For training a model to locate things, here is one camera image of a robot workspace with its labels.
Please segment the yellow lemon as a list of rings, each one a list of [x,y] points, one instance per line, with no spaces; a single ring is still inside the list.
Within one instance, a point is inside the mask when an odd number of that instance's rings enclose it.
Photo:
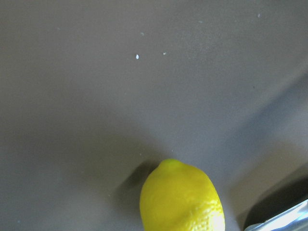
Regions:
[[[224,231],[219,195],[202,170],[176,159],[163,160],[140,194],[146,231]]]

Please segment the metal scoop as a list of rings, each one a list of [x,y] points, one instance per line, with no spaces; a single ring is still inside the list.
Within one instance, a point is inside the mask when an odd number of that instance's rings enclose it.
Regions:
[[[250,225],[245,231],[308,231],[308,200],[266,220]]]

